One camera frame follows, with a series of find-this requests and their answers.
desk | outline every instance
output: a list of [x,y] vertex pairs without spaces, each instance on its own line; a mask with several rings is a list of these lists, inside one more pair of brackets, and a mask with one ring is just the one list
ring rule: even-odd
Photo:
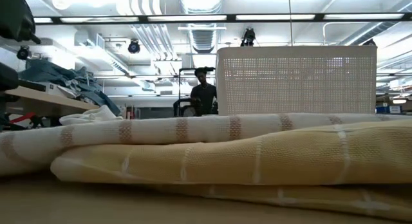
[[20,97],[17,102],[8,102],[6,112],[23,115],[34,112],[38,116],[72,115],[83,113],[90,109],[98,109],[98,106],[64,98],[56,95],[49,95],[42,91],[19,86],[17,89],[5,91],[7,95]]

pile of clothes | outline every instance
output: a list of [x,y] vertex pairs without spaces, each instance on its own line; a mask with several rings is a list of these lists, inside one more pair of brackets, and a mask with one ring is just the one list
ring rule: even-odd
[[51,82],[71,89],[77,100],[107,105],[113,114],[120,114],[119,108],[102,92],[101,86],[85,67],[79,70],[67,70],[46,60],[30,60],[29,68],[19,73],[21,80],[30,82]]

white mesh box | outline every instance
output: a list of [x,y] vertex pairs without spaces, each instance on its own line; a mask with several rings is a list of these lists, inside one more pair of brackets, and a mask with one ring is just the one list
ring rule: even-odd
[[375,46],[222,48],[220,115],[374,113]]

workbench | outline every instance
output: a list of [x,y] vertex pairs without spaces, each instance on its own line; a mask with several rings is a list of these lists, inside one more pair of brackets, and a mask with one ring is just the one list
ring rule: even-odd
[[6,104],[6,112],[18,115],[34,112],[40,117],[61,117],[83,113],[90,109],[98,109],[98,106],[93,104],[57,95],[49,95],[46,92],[22,86],[5,91],[5,94],[19,97],[17,102],[7,102]]

woven textile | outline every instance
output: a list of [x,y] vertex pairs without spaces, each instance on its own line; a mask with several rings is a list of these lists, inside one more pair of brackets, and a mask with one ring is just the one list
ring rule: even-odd
[[[411,134],[409,117],[382,115],[101,122],[1,134],[0,173],[51,164],[64,181],[143,183],[194,196],[412,221],[408,186],[394,193],[362,185],[412,183]],[[349,183],[359,186],[325,186]]]

